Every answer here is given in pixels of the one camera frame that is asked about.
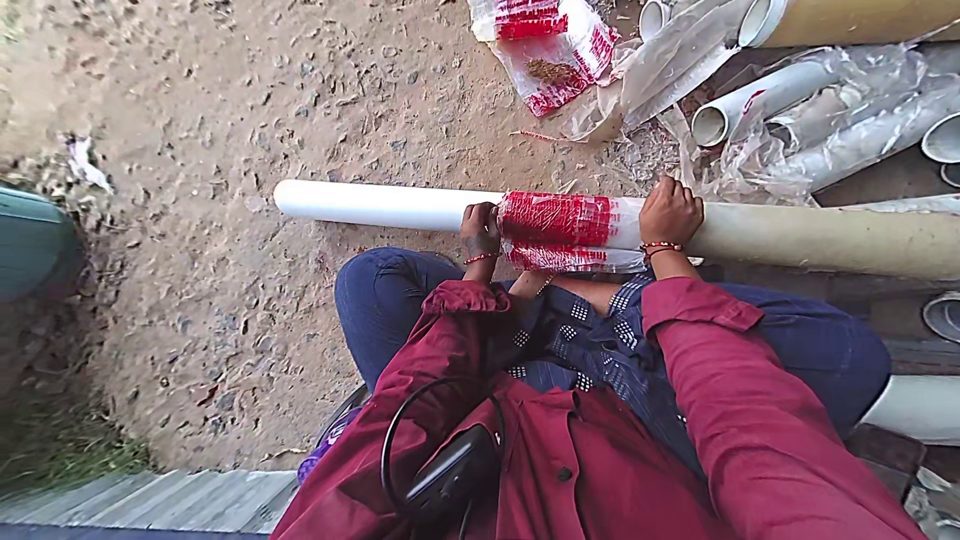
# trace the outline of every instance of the grass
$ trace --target grass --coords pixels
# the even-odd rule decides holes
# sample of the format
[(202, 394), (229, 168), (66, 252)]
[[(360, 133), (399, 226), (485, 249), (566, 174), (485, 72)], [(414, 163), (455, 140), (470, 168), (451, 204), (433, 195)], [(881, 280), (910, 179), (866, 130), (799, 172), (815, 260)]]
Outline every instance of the grass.
[(10, 403), (0, 409), (0, 494), (152, 468), (147, 447), (123, 436), (96, 407), (63, 397)]

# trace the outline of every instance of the person's left hand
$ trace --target person's left hand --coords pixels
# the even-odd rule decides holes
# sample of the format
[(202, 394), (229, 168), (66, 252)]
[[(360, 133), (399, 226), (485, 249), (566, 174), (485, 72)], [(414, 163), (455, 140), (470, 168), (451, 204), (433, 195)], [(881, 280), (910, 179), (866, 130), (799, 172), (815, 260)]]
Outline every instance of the person's left hand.
[(494, 203), (470, 205), (464, 210), (460, 239), (467, 248), (467, 259), (493, 254), (467, 265), (465, 280), (489, 283), (500, 254), (500, 230), (496, 227), (497, 207)]

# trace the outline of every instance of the white pipe end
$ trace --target white pipe end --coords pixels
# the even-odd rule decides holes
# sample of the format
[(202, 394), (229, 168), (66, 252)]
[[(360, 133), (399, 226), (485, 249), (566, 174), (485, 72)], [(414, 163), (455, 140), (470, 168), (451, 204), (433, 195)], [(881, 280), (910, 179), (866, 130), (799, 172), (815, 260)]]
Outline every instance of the white pipe end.
[(786, 4), (787, 0), (754, 0), (740, 25), (740, 46), (759, 47), (769, 39), (786, 13)]
[(653, 39), (670, 21), (670, 7), (660, 0), (648, 0), (640, 11), (640, 38), (643, 42)]
[(770, 132), (771, 136), (783, 141), (783, 144), (788, 150), (800, 146), (800, 141), (797, 140), (797, 133), (794, 131), (793, 126), (784, 120), (771, 118), (767, 121), (767, 131)]
[(934, 124), (921, 142), (924, 154), (940, 163), (960, 163), (960, 114)]
[(940, 178), (948, 185), (960, 189), (960, 165), (944, 163), (944, 166), (940, 167)]
[(700, 107), (690, 122), (690, 133), (700, 146), (716, 146), (730, 134), (730, 118), (718, 107)]

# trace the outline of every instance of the person's right hand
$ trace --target person's right hand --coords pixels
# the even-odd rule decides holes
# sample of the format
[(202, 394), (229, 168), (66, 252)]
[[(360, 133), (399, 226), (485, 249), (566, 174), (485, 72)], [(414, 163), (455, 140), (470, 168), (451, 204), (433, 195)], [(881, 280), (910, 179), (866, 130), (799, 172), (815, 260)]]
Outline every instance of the person's right hand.
[(689, 187), (661, 176), (640, 211), (640, 238), (645, 243), (685, 246), (704, 223), (704, 200)]

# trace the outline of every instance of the hand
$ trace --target hand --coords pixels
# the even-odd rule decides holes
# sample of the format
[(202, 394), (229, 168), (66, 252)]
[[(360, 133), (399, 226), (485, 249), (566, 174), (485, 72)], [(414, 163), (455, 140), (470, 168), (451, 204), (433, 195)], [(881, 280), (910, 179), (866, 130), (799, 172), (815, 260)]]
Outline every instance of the hand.
[(689, 187), (661, 176), (640, 211), (640, 238), (685, 246), (703, 223), (704, 200), (694, 197)]
[[(496, 227), (497, 207), (494, 203), (470, 205), (464, 210), (460, 239), (467, 248), (467, 258), (500, 253), (500, 230)], [(496, 267), (496, 257), (484, 258), (467, 265), (465, 280), (489, 283)]]

